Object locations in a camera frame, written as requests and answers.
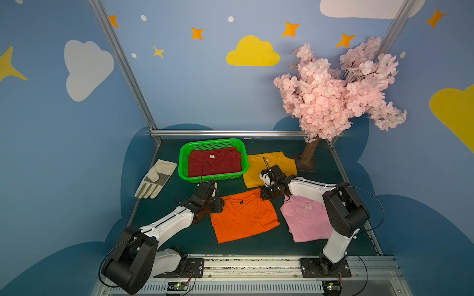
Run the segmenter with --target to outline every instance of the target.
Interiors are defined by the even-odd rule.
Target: green basket
[[[239,139],[223,139],[223,140],[209,140],[209,141],[200,141],[200,142],[191,142],[185,144],[181,147],[179,151],[179,165],[178,165],[178,174],[181,179],[189,181],[191,183],[199,183],[201,181],[201,176],[199,177],[188,177],[188,158],[189,154],[193,150],[213,150],[221,148],[236,147],[237,151],[242,154],[242,171],[236,173],[227,173],[214,175],[214,180],[227,180],[227,179],[237,179],[242,176],[248,170],[248,158],[247,152],[245,151],[244,142]],[[202,176],[203,181],[211,180],[212,175]]]

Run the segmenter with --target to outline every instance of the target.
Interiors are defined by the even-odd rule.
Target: white glove
[[[173,174],[177,164],[159,159],[143,178],[135,192],[137,198],[155,198]]]

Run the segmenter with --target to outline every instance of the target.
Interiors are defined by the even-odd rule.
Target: green table surface
[[[163,140],[157,159],[173,161],[178,163],[179,150],[188,142],[193,140]],[[302,152],[305,146],[303,140],[244,140],[248,155],[266,152],[282,151],[287,157],[294,152]],[[314,158],[317,164],[317,172],[298,171],[298,175],[306,179],[323,183],[340,183],[342,176],[337,168],[336,162],[326,141],[320,141]],[[132,225],[142,227],[148,225],[172,212],[178,201],[184,201],[195,190],[196,184],[182,180],[176,168],[173,175],[165,184],[155,199],[142,199],[139,202]],[[242,177],[231,180],[218,181],[220,196],[227,196],[250,190],[244,184]],[[272,200],[280,225],[274,229],[252,237],[225,243],[217,243],[214,228],[210,217],[207,215],[200,223],[191,225],[181,230],[160,247],[164,250],[170,246],[178,246],[188,254],[252,254],[252,255],[302,255],[316,256],[322,251],[327,240],[316,240],[311,242],[294,242],[288,225],[280,212],[282,200]],[[357,236],[352,240],[348,252],[354,252],[360,256],[374,256],[375,248],[367,233]]]

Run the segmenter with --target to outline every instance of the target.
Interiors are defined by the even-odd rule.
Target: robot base
[[[202,272],[204,270],[204,259],[203,258],[185,258],[183,259],[183,267],[188,267],[196,278],[202,278]],[[181,275],[177,275],[176,272],[164,272],[154,278],[188,278],[190,273],[183,270]]]
[[[338,278],[339,271],[343,278],[352,277],[347,260],[343,258],[337,267],[331,269],[329,274],[324,274],[321,268],[321,260],[319,258],[301,258],[301,272],[304,278]]]

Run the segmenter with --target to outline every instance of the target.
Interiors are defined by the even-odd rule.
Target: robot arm
[[[102,265],[101,272],[129,294],[138,292],[150,276],[182,269],[186,256],[156,250],[173,235],[201,221],[207,213],[221,213],[224,201],[216,197],[217,183],[202,182],[183,206],[149,225],[127,227]]]
[[[282,194],[303,196],[325,205],[333,227],[328,243],[319,256],[322,275],[331,275],[345,262],[346,249],[370,218],[369,210],[347,182],[324,184],[295,175],[287,177],[278,165],[263,170],[262,199]]]

